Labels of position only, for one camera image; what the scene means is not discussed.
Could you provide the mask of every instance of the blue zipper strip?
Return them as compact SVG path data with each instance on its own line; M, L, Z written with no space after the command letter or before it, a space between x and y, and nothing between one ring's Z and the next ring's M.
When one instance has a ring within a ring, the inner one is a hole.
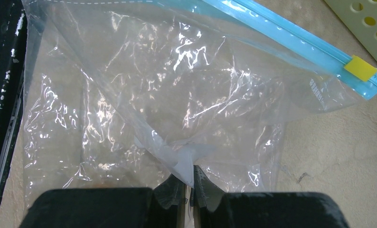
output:
M337 76L363 98L377 94L377 73L367 82L344 69L352 58L252 0L203 0Z

